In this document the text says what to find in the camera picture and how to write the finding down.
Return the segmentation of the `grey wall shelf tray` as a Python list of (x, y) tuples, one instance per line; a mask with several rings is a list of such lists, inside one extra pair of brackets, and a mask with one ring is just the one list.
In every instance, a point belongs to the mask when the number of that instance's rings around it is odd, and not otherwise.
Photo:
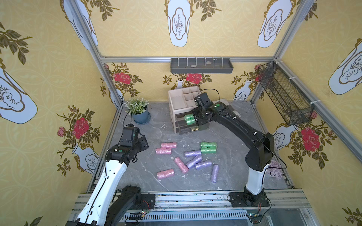
[(212, 73), (230, 74), (234, 66), (229, 58), (224, 57), (177, 57), (170, 63), (171, 73)]

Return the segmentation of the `beige drawer organizer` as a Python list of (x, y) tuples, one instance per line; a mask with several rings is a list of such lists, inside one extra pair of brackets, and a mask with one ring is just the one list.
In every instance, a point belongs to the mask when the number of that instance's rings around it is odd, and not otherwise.
[(184, 119), (185, 115), (191, 114), (197, 107), (194, 98), (200, 91), (199, 87), (188, 87), (168, 91), (170, 116), (173, 123), (173, 130), (176, 134), (186, 134), (209, 129), (210, 123), (188, 125)]

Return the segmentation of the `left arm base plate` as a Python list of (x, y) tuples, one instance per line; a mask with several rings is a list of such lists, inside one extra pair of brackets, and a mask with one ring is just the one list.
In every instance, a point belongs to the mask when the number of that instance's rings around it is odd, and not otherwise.
[(155, 194), (141, 194), (140, 202), (135, 204), (136, 210), (152, 210), (155, 208)]

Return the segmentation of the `pink trash bag roll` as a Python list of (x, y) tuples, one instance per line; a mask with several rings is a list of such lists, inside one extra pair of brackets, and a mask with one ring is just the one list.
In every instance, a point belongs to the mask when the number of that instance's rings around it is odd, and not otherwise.
[(176, 165), (179, 167), (179, 169), (182, 171), (183, 174), (188, 173), (189, 168), (183, 163), (183, 161), (179, 157), (176, 157), (174, 159), (174, 162), (176, 163)]
[(176, 142), (162, 143), (161, 147), (162, 148), (173, 149), (173, 148), (177, 148), (177, 143)]
[(156, 149), (156, 154), (172, 154), (172, 149), (171, 148), (157, 148)]
[(163, 170), (157, 173), (157, 179), (162, 180), (174, 176), (174, 169)]

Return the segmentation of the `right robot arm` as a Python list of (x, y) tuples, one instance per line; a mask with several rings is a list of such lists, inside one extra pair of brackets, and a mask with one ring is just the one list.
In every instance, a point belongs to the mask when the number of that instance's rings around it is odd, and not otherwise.
[(260, 197), (264, 192), (266, 170), (275, 154), (273, 135), (252, 128), (221, 101), (215, 104), (210, 100), (206, 103), (200, 100), (195, 102), (197, 107), (192, 112), (197, 124), (217, 122), (230, 130), (249, 148), (245, 157), (249, 170), (244, 194), (251, 198)]

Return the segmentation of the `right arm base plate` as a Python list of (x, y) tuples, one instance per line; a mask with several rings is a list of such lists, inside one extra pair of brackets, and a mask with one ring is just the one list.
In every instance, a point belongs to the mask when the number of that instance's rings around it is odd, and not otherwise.
[(231, 192), (229, 200), (232, 207), (270, 207), (270, 203), (264, 190), (258, 195), (247, 192)]

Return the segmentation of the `potted green plant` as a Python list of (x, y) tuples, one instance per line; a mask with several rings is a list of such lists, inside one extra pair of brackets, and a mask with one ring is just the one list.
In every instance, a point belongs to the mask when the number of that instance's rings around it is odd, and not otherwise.
[(135, 123), (143, 125), (150, 121), (151, 115), (148, 111), (148, 104), (148, 100), (140, 97), (131, 98), (126, 101), (126, 106)]

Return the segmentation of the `purple trash bag roll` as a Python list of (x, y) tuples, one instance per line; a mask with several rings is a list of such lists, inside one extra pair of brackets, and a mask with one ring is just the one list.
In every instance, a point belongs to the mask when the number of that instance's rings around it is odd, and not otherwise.
[(213, 165), (213, 163), (211, 160), (206, 160), (206, 161), (195, 164), (195, 168), (196, 168), (196, 170), (200, 170), (200, 169), (210, 167), (212, 165)]
[(192, 156), (198, 156), (198, 155), (202, 155), (202, 151), (199, 150), (192, 150), (192, 151), (186, 151), (184, 153), (185, 157), (192, 157)]
[(202, 161), (202, 155), (197, 155), (195, 156), (192, 160), (190, 160), (189, 162), (186, 163), (186, 166), (189, 169), (192, 169), (193, 167), (195, 167), (196, 164), (200, 163)]
[(217, 182), (218, 172), (219, 172), (219, 165), (214, 164), (214, 165), (213, 165), (213, 169), (212, 169), (212, 173), (211, 173), (211, 178), (210, 178), (210, 181), (211, 181), (212, 183), (216, 183), (216, 182)]

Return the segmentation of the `green trash bag roll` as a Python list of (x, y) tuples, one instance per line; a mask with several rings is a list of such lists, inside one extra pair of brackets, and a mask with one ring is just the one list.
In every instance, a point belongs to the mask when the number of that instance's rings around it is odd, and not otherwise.
[(217, 148), (216, 147), (204, 147), (201, 148), (201, 153), (202, 154), (213, 154), (217, 152)]
[(200, 142), (201, 148), (217, 148), (216, 142)]
[(196, 123), (195, 119), (187, 119), (186, 120), (187, 125), (193, 125)]
[(184, 119), (185, 119), (186, 121), (191, 120), (191, 119), (193, 119), (193, 118), (194, 118), (194, 115), (193, 115), (193, 114), (184, 115)]

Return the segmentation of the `grey work glove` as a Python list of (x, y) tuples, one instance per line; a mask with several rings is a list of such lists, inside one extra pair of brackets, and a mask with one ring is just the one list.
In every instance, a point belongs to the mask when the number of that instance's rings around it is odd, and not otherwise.
[(226, 106), (229, 107), (229, 109), (238, 117), (241, 117), (241, 115), (233, 108), (233, 106), (231, 106), (231, 104), (226, 100), (226, 99), (220, 99), (220, 101), (225, 104)]

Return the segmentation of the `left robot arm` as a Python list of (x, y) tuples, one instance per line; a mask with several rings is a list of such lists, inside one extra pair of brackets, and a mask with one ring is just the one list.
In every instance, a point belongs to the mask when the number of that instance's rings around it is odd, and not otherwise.
[(130, 162), (136, 162), (137, 154), (149, 148), (145, 136), (122, 139), (106, 154), (100, 181), (76, 220), (67, 226), (115, 226), (134, 205), (141, 204), (141, 188), (126, 186), (113, 202), (119, 181)]

